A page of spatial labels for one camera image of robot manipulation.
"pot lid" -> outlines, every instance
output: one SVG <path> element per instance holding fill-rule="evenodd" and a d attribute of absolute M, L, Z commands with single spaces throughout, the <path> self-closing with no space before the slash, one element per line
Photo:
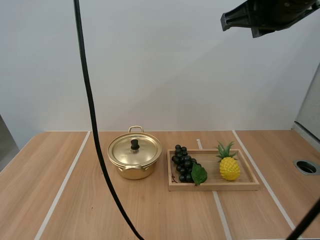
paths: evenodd
<path fill-rule="evenodd" d="M 131 132 L 133 128 L 140 128 L 141 132 Z M 161 152 L 159 140 L 144 133 L 141 126 L 130 127 L 129 133 L 117 137 L 108 148 L 109 159 L 119 167 L 146 167 L 154 163 Z"/>

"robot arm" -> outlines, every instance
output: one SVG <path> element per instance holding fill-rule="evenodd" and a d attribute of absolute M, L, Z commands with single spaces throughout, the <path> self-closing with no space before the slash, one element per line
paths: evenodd
<path fill-rule="evenodd" d="M 223 31 L 251 28 L 253 38 L 290 28 L 320 8 L 317 0 L 247 0 L 221 17 Z"/>

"toy fruit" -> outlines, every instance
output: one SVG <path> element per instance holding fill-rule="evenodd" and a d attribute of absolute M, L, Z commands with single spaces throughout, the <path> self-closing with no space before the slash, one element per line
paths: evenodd
<path fill-rule="evenodd" d="M 220 174 L 221 176 L 228 181 L 234 181 L 240 176 L 240 168 L 234 156 L 237 152 L 230 154 L 230 148 L 234 142 L 230 142 L 226 148 L 224 145 L 219 142 L 218 151 L 220 155 L 217 157 L 221 158 L 220 162 Z"/>

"white strip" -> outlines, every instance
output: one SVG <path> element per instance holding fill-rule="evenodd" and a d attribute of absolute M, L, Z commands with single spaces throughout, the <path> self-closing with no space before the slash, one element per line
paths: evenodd
<path fill-rule="evenodd" d="M 255 161 L 253 160 L 253 158 L 251 157 L 251 155 L 249 154 L 248 150 L 246 149 L 245 145 L 242 143 L 242 141 L 240 140 L 240 138 L 238 137 L 237 133 L 235 130 L 232 130 L 235 138 L 237 139 L 237 141 L 239 142 L 239 144 L 241 145 L 242 149 L 244 150 L 245 154 L 247 155 L 248 159 L 250 160 L 251 164 L 253 165 L 254 169 L 256 170 L 256 173 L 259 175 L 259 177 L 261 178 L 263 184 L 265 185 L 266 189 L 268 190 L 269 194 L 271 195 L 271 197 L 273 198 L 275 204 L 277 205 L 277 207 L 279 208 L 280 212 L 282 213 L 283 217 L 285 218 L 286 222 L 289 224 L 290 228 L 292 230 L 294 230 L 296 227 L 294 225 L 294 223 L 291 221 L 289 215 L 287 214 L 286 210 L 284 209 L 284 207 L 281 205 L 280 201 L 278 200 L 277 196 L 275 195 L 274 191 L 272 191 L 271 187 L 269 186 L 269 184 L 267 183 L 266 179 L 264 178 L 264 176 L 262 175 L 261 171 L 259 170 L 258 166 L 256 165 Z"/>
<path fill-rule="evenodd" d="M 61 185 L 58 193 L 56 194 L 56 196 L 55 196 L 55 198 L 53 200 L 53 203 L 52 203 L 48 213 L 46 214 L 46 216 L 45 216 L 45 218 L 43 220 L 43 223 L 42 223 L 38 233 L 36 234 L 34 240 L 39 240 L 41 238 L 41 235 L 44 232 L 44 230 L 45 230 L 45 228 L 46 228 L 46 226 L 47 226 L 47 224 L 48 224 L 48 222 L 49 222 L 49 220 L 51 218 L 51 215 L 54 212 L 55 207 L 56 207 L 56 205 L 57 205 L 57 203 L 58 203 L 58 201 L 59 201 L 59 199 L 60 199 L 60 197 L 61 197 L 61 195 L 62 195 L 62 193 L 63 193 L 63 191 L 64 191 L 64 189 L 66 187 L 66 185 L 67 185 L 67 182 L 68 182 L 68 180 L 69 180 L 69 178 L 71 176 L 71 173 L 75 168 L 75 165 L 76 165 L 76 163 L 77 163 L 77 161 L 78 161 L 78 159 L 79 159 L 79 157 L 81 155 L 81 152 L 82 152 L 82 150 L 84 149 L 84 147 L 86 145 L 86 142 L 87 142 L 87 140 L 89 138 L 89 135 L 90 135 L 90 131 L 87 132 L 87 134 L 86 134 L 86 136 L 85 136 L 85 138 L 83 140 L 83 143 L 82 143 L 81 147 L 79 148 L 79 151 L 78 151 L 77 155 L 75 156 L 75 158 L 73 160 L 73 163 L 71 164 L 71 166 L 69 168 L 69 171 L 67 172 L 67 174 L 66 174 L 66 176 L 65 176 L 65 178 L 64 178 L 64 180 L 62 182 L 62 185 Z"/>
<path fill-rule="evenodd" d="M 200 139 L 197 139 L 196 141 L 198 142 L 199 149 L 203 149 Z M 212 193 L 213 193 L 213 197 L 214 197 L 214 200 L 215 200 L 216 208 L 218 209 L 218 212 L 219 212 L 219 215 L 220 215 L 220 219 L 221 219 L 221 223 L 222 223 L 222 226 L 223 226 L 225 238 L 226 238 L 226 240 L 232 240 L 231 233 L 230 233 L 230 230 L 229 230 L 229 227 L 228 227 L 228 223 L 227 223 L 227 219 L 226 219 L 224 210 L 223 210 L 223 208 L 221 206 L 218 193 L 217 193 L 217 191 L 213 191 Z"/>

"wooden table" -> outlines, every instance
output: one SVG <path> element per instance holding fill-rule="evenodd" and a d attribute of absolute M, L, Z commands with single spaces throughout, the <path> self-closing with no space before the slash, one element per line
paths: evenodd
<path fill-rule="evenodd" d="M 141 180 L 120 177 L 108 160 L 109 144 L 122 134 L 100 132 L 100 144 L 118 197 L 146 240 L 283 239 L 320 197 L 320 176 L 292 164 L 320 164 L 320 153 L 293 130 L 150 132 L 163 152 Z M 169 192 L 167 149 L 211 149 L 218 140 L 247 151 L 260 190 Z M 108 190 L 90 132 L 35 136 L 0 173 L 0 203 L 1 240 L 136 239 Z M 320 238 L 320 217 L 303 237 Z"/>

